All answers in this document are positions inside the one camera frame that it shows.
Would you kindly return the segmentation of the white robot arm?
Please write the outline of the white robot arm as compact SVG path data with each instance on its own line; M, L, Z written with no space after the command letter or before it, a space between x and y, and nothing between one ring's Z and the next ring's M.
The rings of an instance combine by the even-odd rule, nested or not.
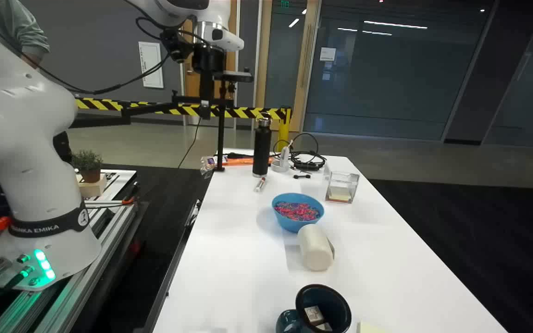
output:
M44 290L102 253L76 172L53 148L78 112L68 88L0 42L0 186L11 225L0 233L0 288Z

